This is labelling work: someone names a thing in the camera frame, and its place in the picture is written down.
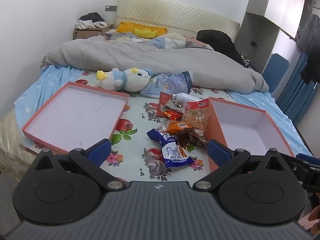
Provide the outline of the person's right hand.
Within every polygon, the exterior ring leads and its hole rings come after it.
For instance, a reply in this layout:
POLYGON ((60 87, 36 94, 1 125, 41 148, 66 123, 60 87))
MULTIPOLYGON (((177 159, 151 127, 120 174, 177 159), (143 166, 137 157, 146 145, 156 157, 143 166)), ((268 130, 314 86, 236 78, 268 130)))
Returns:
POLYGON ((318 205, 310 212, 310 215, 308 216, 308 221, 310 222, 314 222, 317 220, 317 223, 313 224, 313 226, 310 228, 310 233, 314 236, 320 232, 319 216, 320 210, 318 205))

